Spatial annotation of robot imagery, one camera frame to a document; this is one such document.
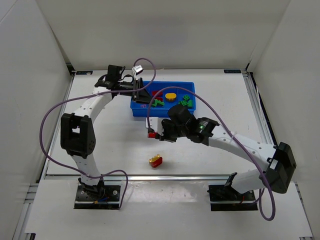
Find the small green brick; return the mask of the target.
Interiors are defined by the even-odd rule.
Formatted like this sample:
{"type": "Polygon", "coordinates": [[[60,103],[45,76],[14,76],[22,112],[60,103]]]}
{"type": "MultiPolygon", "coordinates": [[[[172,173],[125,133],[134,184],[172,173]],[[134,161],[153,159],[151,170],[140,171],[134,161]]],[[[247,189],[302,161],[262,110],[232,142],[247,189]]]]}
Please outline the small green brick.
{"type": "Polygon", "coordinates": [[[189,101],[191,98],[190,98],[190,96],[188,95],[188,94],[185,94],[184,96],[183,96],[183,100],[184,101],[189,101]]]}

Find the red yellow purple brick stack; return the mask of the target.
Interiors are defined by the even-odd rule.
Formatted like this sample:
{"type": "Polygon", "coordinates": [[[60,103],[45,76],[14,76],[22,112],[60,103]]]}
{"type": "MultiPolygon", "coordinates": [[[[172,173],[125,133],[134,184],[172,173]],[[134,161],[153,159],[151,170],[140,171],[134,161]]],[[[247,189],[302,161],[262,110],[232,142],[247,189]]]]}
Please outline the red yellow purple brick stack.
{"type": "Polygon", "coordinates": [[[160,154],[157,154],[154,157],[150,158],[148,162],[152,168],[157,168],[163,163],[163,157],[160,154]]]}

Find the red green long brick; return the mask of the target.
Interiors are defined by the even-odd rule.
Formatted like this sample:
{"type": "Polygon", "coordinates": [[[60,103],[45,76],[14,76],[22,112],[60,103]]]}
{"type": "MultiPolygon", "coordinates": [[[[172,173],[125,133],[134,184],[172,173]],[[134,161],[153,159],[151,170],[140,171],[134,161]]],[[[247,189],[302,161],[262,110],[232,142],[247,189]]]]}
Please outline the red green long brick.
{"type": "Polygon", "coordinates": [[[161,97],[156,97],[151,103],[152,108],[162,108],[164,106],[165,106],[165,102],[161,97]]]}

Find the yellow oval brick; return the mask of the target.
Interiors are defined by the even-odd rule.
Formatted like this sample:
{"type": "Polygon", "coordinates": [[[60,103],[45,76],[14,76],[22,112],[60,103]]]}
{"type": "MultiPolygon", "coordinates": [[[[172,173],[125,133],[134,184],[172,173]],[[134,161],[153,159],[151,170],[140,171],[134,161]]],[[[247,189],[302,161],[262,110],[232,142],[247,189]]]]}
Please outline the yellow oval brick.
{"type": "Polygon", "coordinates": [[[169,92],[165,94],[165,100],[169,103],[174,102],[177,99],[177,94],[174,92],[169,92]]]}

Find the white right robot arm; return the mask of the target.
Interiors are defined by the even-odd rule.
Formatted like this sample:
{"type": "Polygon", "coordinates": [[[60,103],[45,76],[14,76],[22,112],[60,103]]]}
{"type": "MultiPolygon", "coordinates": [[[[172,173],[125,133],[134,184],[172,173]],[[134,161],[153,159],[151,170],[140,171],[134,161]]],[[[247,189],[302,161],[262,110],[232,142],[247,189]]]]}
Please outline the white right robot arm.
{"type": "Polygon", "coordinates": [[[260,143],[234,132],[228,133],[217,121],[196,118],[180,104],[171,107],[168,116],[161,121],[162,132],[156,134],[158,140],[174,143],[185,137],[193,143],[232,153],[256,166],[255,170],[231,174],[224,185],[227,191],[244,194],[270,188],[278,194],[287,192],[297,167],[292,148],[287,143],[260,143]]]}

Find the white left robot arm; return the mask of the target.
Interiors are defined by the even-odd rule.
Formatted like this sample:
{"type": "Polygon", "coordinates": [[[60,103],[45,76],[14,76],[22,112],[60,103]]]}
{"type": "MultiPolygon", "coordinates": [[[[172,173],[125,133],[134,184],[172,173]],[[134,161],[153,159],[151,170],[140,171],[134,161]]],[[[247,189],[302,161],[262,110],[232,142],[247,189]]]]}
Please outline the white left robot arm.
{"type": "Polygon", "coordinates": [[[79,183],[83,191],[93,198],[100,199],[105,193],[103,177],[93,156],[96,146],[94,121],[103,108],[117,95],[129,96],[139,104],[148,104],[151,95],[146,90],[140,65],[132,68],[132,81],[124,81],[124,67],[109,65],[107,73],[101,76],[89,97],[73,113],[64,113],[60,122],[60,146],[72,157],[81,171],[79,183]]]}

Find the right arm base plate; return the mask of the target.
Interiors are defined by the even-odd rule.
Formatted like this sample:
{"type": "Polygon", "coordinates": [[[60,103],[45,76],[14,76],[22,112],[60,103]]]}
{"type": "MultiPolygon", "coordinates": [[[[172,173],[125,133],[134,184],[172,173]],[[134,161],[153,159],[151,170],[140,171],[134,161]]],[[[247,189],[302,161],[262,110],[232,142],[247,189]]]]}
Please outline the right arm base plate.
{"type": "Polygon", "coordinates": [[[238,193],[231,188],[237,173],[232,173],[225,184],[210,184],[208,194],[212,212],[257,211],[257,200],[252,190],[238,193]]]}

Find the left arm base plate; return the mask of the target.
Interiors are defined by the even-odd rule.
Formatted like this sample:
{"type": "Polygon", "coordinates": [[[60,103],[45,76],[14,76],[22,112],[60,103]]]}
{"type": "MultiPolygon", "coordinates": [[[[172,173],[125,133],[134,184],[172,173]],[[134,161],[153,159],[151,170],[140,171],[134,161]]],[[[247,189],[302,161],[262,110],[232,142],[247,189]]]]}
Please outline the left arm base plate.
{"type": "Polygon", "coordinates": [[[119,210],[121,203],[120,183],[103,183],[104,186],[97,191],[96,188],[85,188],[78,184],[74,198],[73,208],[76,210],[119,210]]]}

